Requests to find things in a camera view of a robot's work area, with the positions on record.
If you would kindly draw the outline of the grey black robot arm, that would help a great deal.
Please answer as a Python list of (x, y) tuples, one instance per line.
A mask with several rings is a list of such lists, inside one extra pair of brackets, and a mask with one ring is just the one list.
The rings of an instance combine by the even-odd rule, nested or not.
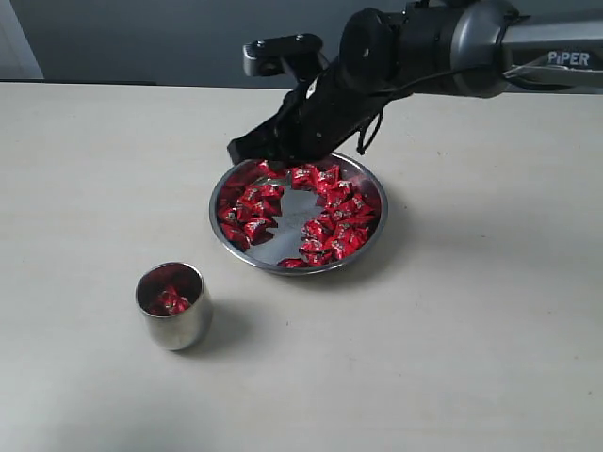
[(414, 94), (489, 99), (508, 87), (555, 92), (602, 85), (602, 13), (524, 15), (506, 1), (427, 1), (347, 21), (326, 62), (313, 34), (245, 45), (249, 76), (288, 73), (297, 82), (278, 111), (228, 153), (234, 164), (316, 162), (355, 137), (364, 153), (385, 107)]

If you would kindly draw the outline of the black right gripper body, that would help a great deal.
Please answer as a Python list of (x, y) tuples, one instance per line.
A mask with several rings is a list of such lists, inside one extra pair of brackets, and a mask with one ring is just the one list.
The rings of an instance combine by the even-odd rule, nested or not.
[(352, 89), (339, 61), (312, 82), (298, 85), (271, 120), (268, 159), (318, 161), (332, 153), (386, 104), (385, 93)]

